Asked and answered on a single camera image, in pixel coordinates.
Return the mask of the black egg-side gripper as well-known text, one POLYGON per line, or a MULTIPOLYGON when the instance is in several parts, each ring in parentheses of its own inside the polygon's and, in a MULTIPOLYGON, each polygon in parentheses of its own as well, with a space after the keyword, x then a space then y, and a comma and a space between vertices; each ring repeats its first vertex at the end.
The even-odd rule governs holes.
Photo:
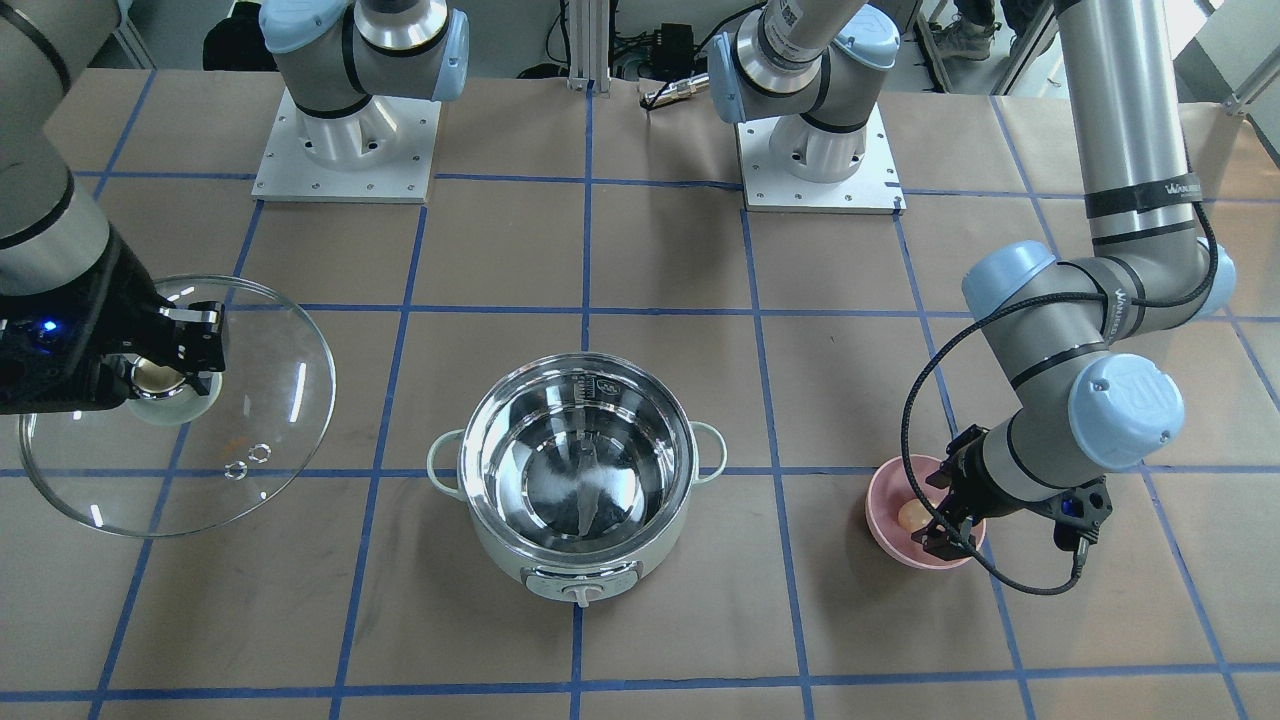
POLYGON ((948 492, 942 515, 914 530, 911 539, 936 559, 969 559, 977 552, 974 528, 1041 506, 1041 483, 1014 459, 1009 424, 987 430, 969 425, 946 446, 946 456, 925 483, 948 492))

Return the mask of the black lid-side gripper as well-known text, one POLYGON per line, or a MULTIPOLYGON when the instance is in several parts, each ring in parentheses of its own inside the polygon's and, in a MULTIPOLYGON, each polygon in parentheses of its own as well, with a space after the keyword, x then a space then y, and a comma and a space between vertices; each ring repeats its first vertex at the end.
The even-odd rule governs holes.
POLYGON ((105 411, 142 398, 127 356, 212 393, 227 369, 225 304, 179 306, 161 296, 116 231, 86 273, 60 288, 3 297, 1 413, 105 411))

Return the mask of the egg-side silver robot arm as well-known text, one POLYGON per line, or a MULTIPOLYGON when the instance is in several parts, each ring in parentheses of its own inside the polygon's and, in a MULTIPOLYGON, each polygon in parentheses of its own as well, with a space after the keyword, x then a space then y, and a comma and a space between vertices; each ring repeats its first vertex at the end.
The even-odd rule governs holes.
POLYGON ((1235 268, 1198 227, 1164 12, 1157 1, 1057 1, 1093 254, 1060 260, 1036 241, 977 263, 963 293, 1020 406, 956 437, 929 478, 940 516, 927 553, 969 553, 973 527, 1029 510, 1084 553, 1112 510, 1105 486, 1175 439, 1185 404, 1120 340, 1216 313, 1235 268))

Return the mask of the lid-side silver robot arm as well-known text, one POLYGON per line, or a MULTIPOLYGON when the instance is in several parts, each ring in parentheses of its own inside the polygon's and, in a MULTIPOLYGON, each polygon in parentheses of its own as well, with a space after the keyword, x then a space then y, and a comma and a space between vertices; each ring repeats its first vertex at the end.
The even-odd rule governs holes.
POLYGON ((201 413, 227 366, 224 306, 159 293, 46 132, 122 6, 5 1, 1 12, 3 413, 143 401, 201 413))

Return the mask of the lid-side arm base plate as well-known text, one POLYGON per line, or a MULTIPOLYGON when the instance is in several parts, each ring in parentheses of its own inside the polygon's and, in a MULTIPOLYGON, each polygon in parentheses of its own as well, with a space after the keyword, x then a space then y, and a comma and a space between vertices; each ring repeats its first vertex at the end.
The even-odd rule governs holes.
POLYGON ((256 173, 264 202, 424 204, 442 102, 375 96, 323 119, 284 92, 256 173))

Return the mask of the egg-side arm base plate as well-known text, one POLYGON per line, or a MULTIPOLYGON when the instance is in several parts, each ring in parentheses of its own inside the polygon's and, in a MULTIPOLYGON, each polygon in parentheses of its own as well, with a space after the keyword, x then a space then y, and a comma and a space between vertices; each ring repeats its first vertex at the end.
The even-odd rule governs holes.
POLYGON ((749 211, 900 214, 906 210, 881 108, 865 126, 833 133, 801 117, 735 127, 749 211))

